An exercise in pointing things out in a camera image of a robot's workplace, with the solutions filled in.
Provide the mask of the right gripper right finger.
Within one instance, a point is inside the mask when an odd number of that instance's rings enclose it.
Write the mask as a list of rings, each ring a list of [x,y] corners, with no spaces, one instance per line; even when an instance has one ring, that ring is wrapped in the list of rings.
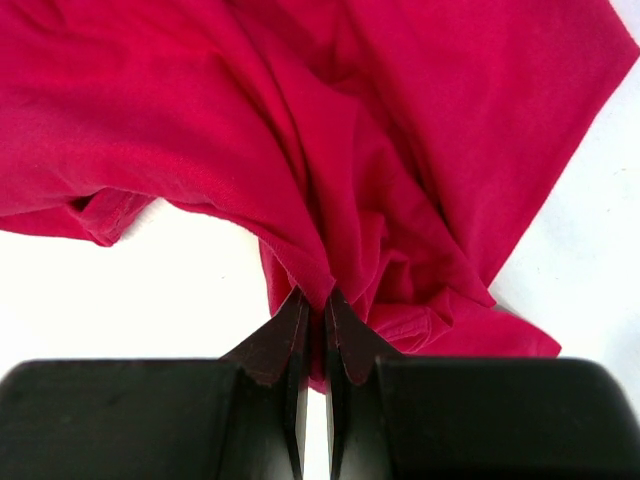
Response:
[[[577,359],[415,357],[343,294],[324,310],[334,479],[635,479],[639,424]]]

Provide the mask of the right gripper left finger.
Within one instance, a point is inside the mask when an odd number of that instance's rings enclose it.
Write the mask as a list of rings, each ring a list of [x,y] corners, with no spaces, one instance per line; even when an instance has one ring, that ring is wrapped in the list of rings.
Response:
[[[32,360],[1,382],[5,479],[299,479],[310,307],[218,359]]]

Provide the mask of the red t-shirt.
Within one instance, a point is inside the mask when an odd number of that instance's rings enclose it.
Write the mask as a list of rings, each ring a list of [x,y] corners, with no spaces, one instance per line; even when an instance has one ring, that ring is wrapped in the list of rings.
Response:
[[[638,60],[607,1],[5,1],[1,226],[162,198],[414,355],[555,357],[488,288]]]

